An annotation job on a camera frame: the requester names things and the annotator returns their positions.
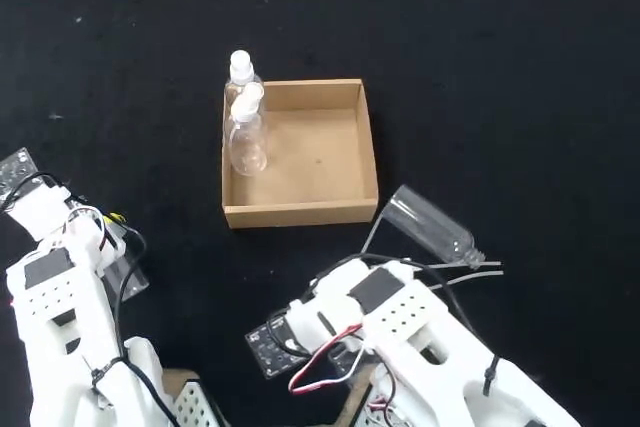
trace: open cardboard tray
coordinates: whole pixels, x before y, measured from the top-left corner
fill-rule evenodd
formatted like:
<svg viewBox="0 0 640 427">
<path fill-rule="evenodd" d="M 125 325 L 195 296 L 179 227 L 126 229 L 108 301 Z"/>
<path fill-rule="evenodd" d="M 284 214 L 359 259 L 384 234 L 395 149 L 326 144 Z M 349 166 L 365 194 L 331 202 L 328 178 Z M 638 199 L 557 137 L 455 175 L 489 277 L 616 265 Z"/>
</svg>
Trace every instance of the open cardboard tray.
<svg viewBox="0 0 640 427">
<path fill-rule="evenodd" d="M 265 83 L 267 168 L 245 177 L 222 146 L 231 228 L 369 222 L 378 182 L 360 79 Z M 229 115 L 225 102 L 224 118 Z"/>
</svg>

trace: bottle cap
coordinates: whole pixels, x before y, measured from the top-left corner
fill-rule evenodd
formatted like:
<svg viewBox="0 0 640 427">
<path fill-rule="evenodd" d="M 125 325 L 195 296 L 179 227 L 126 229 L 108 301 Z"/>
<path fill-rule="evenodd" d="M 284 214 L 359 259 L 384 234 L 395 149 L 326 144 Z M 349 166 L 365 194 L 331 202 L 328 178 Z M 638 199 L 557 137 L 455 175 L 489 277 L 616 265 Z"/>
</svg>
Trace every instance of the bottle cap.
<svg viewBox="0 0 640 427">
<path fill-rule="evenodd" d="M 264 89 L 257 82 L 249 82 L 231 106 L 231 117 L 235 122 L 249 122 L 258 113 Z"/>
<path fill-rule="evenodd" d="M 229 63 L 229 77 L 237 85 L 245 85 L 255 77 L 251 56 L 245 50 L 236 50 L 231 54 Z"/>
</svg>

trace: plastic bottle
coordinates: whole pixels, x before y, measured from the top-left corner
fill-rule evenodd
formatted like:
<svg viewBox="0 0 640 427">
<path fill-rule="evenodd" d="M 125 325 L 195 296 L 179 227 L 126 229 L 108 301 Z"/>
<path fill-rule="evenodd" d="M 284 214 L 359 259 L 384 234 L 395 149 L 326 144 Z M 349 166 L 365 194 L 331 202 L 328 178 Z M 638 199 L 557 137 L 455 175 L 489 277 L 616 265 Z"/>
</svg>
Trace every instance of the plastic bottle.
<svg viewBox="0 0 640 427">
<path fill-rule="evenodd" d="M 475 268 L 485 260 L 471 232 L 406 185 L 389 200 L 382 216 L 444 262 Z"/>
<path fill-rule="evenodd" d="M 249 82 L 257 82 L 263 85 L 253 69 L 251 56 L 245 50 L 236 50 L 229 59 L 229 80 L 225 84 L 224 95 L 227 105 L 233 105 L 236 97 L 242 92 Z M 263 115 L 264 102 L 260 102 L 260 115 Z"/>
<path fill-rule="evenodd" d="M 267 139 L 259 111 L 263 97 L 264 88 L 249 82 L 231 106 L 225 130 L 231 165 L 241 175 L 256 175 L 267 167 Z"/>
</svg>

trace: black table surface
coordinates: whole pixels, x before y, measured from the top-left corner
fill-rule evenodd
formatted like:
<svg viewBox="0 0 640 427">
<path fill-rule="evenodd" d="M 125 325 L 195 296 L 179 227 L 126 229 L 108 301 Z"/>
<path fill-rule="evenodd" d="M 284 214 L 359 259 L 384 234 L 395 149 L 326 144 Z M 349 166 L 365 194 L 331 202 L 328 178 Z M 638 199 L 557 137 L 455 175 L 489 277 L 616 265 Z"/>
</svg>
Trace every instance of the black table surface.
<svg viewBox="0 0 640 427">
<path fill-rule="evenodd" d="M 232 424 L 335 419 L 346 389 L 289 396 L 243 336 L 369 229 L 227 228 L 221 95 L 238 47 L 267 80 L 361 77 L 380 203 L 407 183 L 504 261 L 505 277 L 456 287 L 476 330 L 583 425 L 634 423 L 637 0 L 0 0 L 0 19 L 0 157 L 26 146 L 145 234 L 151 286 L 124 333 L 197 371 Z M 3 265 L 32 248 L 7 216 L 0 232 Z M 383 229 L 373 250 L 411 242 Z M 0 412 L 27 425 L 4 284 Z"/>
</svg>

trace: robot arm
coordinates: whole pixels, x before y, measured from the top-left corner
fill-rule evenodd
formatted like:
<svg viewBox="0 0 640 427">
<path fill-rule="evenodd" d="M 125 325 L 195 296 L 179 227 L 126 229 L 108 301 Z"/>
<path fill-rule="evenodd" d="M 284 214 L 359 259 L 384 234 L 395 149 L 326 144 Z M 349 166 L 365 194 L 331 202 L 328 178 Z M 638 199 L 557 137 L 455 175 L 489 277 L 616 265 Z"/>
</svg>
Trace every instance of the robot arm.
<svg viewBox="0 0 640 427">
<path fill-rule="evenodd" d="M 2 211 L 39 241 L 7 269 L 31 376 L 31 425 L 167 425 L 138 376 L 114 361 L 122 354 L 105 285 L 119 290 L 133 268 L 126 229 L 81 205 L 63 185 L 47 185 L 46 177 L 55 179 L 40 175 L 25 149 L 0 164 Z M 130 289 L 145 286 L 138 276 Z M 166 404 L 162 368 L 149 341 L 132 338 L 125 346 L 128 362 L 143 371 Z"/>
<path fill-rule="evenodd" d="M 341 341 L 352 352 L 364 344 L 380 361 L 363 418 L 375 420 L 378 412 L 383 424 L 416 427 L 579 425 L 518 367 L 498 359 L 402 261 L 370 269 L 351 260 L 313 293 L 285 315 L 296 342 L 325 350 L 334 338 L 328 327 L 357 325 L 361 340 Z"/>
</svg>

